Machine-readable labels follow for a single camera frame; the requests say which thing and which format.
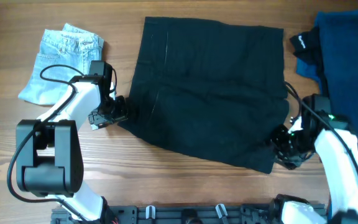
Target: blue cloth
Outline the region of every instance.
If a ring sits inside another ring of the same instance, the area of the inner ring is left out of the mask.
[[[87,74],[92,60],[101,60],[104,40],[98,35],[65,24],[62,31],[45,30],[40,52],[35,58],[32,76],[19,93],[19,99],[38,105],[54,105],[66,92],[67,85],[40,78],[42,69],[49,65],[72,66]],[[69,81],[74,70],[55,67],[44,72],[44,77]]]
[[[319,20],[325,15],[331,15],[331,16],[345,16],[345,15],[358,15],[358,10],[355,11],[346,11],[346,12],[319,12],[316,16],[316,19],[314,20],[314,26],[319,26]],[[311,78],[314,81],[316,81],[319,85],[319,89],[320,91],[323,89],[322,84],[321,84],[321,80],[320,78],[317,76],[317,71],[316,71],[316,65],[308,65],[306,62],[302,61],[301,59],[297,59],[296,60],[296,73],[306,77],[306,78]]]
[[[347,116],[358,138],[358,14],[319,13],[317,21],[331,111]]]

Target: black cloth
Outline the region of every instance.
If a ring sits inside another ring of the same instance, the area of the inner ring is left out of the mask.
[[[316,66],[316,74],[321,82],[321,94],[329,97],[327,78],[324,75],[323,55],[320,45],[319,27],[314,27],[308,32],[303,32],[290,38],[292,46],[295,48],[293,53],[308,65]]]
[[[270,173],[265,143],[288,114],[283,30],[201,19],[146,17],[119,125],[189,156]]]

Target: blue jeans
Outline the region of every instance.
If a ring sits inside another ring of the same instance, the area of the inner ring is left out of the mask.
[[[49,65],[69,65],[88,74],[92,60],[101,60],[104,40],[98,35],[65,24],[62,31],[45,30],[40,52],[35,58],[32,76],[19,93],[19,99],[38,105],[54,105],[66,92],[67,85],[48,82],[40,78],[42,69]],[[46,70],[44,77],[69,81],[74,70],[53,67]]]

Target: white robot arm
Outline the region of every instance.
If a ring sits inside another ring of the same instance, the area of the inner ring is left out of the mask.
[[[29,133],[33,133],[17,156],[17,184],[21,191],[60,203],[74,220],[111,224],[115,222],[115,216],[107,201],[83,181],[77,130],[86,117],[93,129],[126,119],[126,103],[122,96],[109,96],[113,91],[110,90],[112,66],[106,62],[92,61],[89,74],[73,77],[70,80],[71,88],[46,113],[36,120],[22,120],[17,125],[18,144]],[[50,145],[55,147],[54,156],[37,154],[37,150]]]
[[[301,130],[301,118],[295,121],[289,130]],[[351,149],[358,166],[357,137],[350,131],[336,129]],[[330,130],[321,130],[314,142],[314,148],[320,156],[326,173],[331,198],[331,211],[346,213],[353,210],[358,214],[358,178],[356,168],[342,143]],[[288,201],[283,205],[281,220],[284,224],[327,223],[314,212],[311,205],[302,202]]]

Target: wooden table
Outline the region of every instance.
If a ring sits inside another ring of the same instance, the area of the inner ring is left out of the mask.
[[[6,170],[15,150],[16,124],[48,110],[17,99],[30,78],[44,29],[59,30],[69,22],[104,38],[103,59],[117,70],[118,94],[127,96],[145,16],[197,17],[228,24],[282,27],[285,78],[301,96],[306,96],[318,92],[318,87],[295,73],[296,60],[288,38],[311,29],[318,11],[358,8],[358,1],[314,0],[42,1],[45,0],[36,1],[37,4],[0,4],[0,223],[48,223],[50,209],[56,206],[20,202],[6,187]],[[294,114],[297,105],[293,99],[290,102]],[[117,126],[92,131],[86,122],[79,136],[85,180],[110,205],[239,205],[269,202],[280,193],[313,202],[328,201],[328,186],[318,156],[297,170],[275,166],[270,175],[265,175],[166,151]]]

